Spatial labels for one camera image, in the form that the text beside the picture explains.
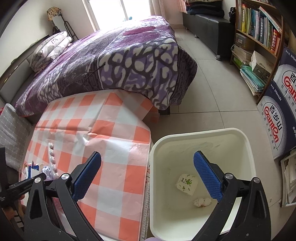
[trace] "white plastic bin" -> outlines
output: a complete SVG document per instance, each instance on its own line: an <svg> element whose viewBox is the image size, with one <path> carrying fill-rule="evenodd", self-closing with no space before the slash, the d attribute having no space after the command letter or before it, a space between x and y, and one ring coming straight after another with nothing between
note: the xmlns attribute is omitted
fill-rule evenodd
<svg viewBox="0 0 296 241"><path fill-rule="evenodd" d="M151 151L150 228L165 241L191 240L212 213L217 201L198 208L193 201L210 197L194 165L193 154L201 150L209 162L238 179L256 176L253 154L246 135L235 128L170 135L156 142ZM179 191L175 184L181 174L198 176L193 196ZM239 208L237 198L222 230L229 231Z"/></svg>

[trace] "orange and white tablecloth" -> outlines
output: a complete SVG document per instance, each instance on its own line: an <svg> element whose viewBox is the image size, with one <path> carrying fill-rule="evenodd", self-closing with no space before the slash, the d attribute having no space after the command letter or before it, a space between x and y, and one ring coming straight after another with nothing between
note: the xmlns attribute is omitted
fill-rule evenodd
<svg viewBox="0 0 296 241"><path fill-rule="evenodd" d="M78 204L99 234L137 241L151 140L142 119L151 107L146 97L124 90L54 100L36 125L24 165L47 165L48 142L54 144L59 175L71 173L98 151L101 168Z"/></svg>

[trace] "metal screw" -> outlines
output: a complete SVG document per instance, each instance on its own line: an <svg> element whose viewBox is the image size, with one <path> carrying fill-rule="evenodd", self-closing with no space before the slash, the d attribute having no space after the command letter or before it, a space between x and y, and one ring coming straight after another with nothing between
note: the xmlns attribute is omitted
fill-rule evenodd
<svg viewBox="0 0 296 241"><path fill-rule="evenodd" d="M65 174L62 175L62 179L63 180L66 180L68 178L69 178L69 174L68 173L65 173Z"/></svg>
<svg viewBox="0 0 296 241"><path fill-rule="evenodd" d="M35 183L39 183L40 181L41 181L41 178L40 178L40 177L38 177L38 178L36 178L36 179L34 180Z"/></svg>
<svg viewBox="0 0 296 241"><path fill-rule="evenodd" d="M231 173L226 173L225 177L229 180L231 180L233 178L233 175Z"/></svg>
<svg viewBox="0 0 296 241"><path fill-rule="evenodd" d="M260 179L256 177L256 178L254 178L254 182L260 183Z"/></svg>

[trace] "black sofa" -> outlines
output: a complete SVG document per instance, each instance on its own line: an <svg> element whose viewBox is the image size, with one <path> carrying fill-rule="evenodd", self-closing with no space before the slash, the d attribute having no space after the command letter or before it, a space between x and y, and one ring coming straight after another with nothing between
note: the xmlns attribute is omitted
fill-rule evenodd
<svg viewBox="0 0 296 241"><path fill-rule="evenodd" d="M183 25L217 55L217 60L231 56L235 25L228 20L205 14L183 13Z"/></svg>

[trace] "baseboard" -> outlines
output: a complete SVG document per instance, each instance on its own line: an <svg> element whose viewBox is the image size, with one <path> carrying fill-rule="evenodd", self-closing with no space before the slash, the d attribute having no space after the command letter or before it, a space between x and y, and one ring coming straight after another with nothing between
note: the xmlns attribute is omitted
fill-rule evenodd
<svg viewBox="0 0 296 241"><path fill-rule="evenodd" d="M173 29L185 29L183 24L170 24Z"/></svg>

